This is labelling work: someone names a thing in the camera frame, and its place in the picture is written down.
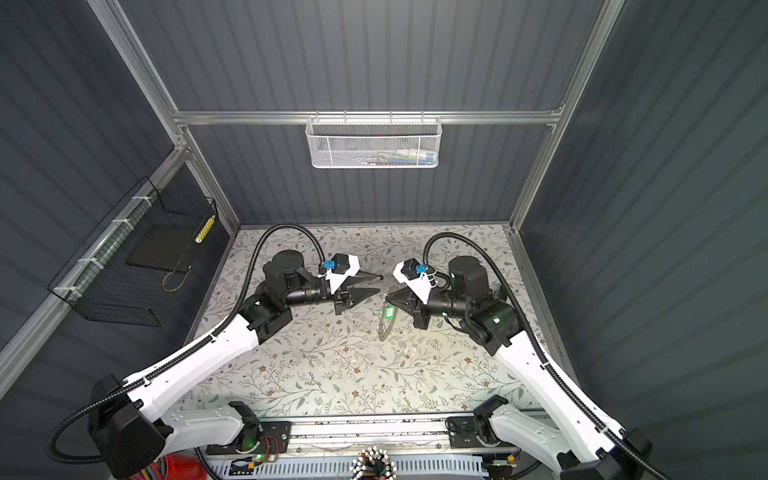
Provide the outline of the key with green tag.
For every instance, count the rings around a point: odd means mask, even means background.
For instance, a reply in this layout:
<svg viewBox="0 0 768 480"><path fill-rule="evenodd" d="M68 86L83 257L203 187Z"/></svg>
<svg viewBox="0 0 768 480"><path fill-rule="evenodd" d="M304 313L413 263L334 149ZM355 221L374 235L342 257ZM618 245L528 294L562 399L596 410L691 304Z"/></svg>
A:
<svg viewBox="0 0 768 480"><path fill-rule="evenodd" d="M395 314L396 314L396 308L392 305L389 305L384 309L383 318L390 320L395 317Z"/></svg>

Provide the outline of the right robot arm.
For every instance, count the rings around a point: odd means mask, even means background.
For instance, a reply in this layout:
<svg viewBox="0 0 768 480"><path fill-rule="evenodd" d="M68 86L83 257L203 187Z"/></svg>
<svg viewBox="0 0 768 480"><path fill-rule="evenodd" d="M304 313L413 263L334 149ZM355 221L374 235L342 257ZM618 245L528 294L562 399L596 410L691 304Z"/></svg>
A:
<svg viewBox="0 0 768 480"><path fill-rule="evenodd" d="M440 232L427 240L421 259L399 262L393 276L402 287L386 300L415 328L443 318L510 371L554 423L548 426L495 394L473 411L481 443L512 444L560 479L666 478L649 461L647 436L625 429L544 351L500 268L476 242Z"/></svg>

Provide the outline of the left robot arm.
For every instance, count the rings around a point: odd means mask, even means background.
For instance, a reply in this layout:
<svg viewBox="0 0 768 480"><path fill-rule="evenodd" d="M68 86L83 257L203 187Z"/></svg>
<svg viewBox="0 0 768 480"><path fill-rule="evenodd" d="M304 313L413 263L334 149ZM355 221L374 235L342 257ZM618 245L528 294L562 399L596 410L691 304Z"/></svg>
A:
<svg viewBox="0 0 768 480"><path fill-rule="evenodd" d="M264 267L264 280L254 285L258 256L270 236L268 228L256 243L232 310L211 330L165 359L123 380L102 378L89 404L53 428L44 446L46 456L65 465L104 463L116 477L130 477L154 460L190 448L182 430L163 416L192 387L223 365L272 338L293 319L294 305L331 303L336 314L376 294L370 282L382 275L361 269L358 256L327 257L319 240L304 226L319 258L311 274L296 250L283 250Z"/></svg>

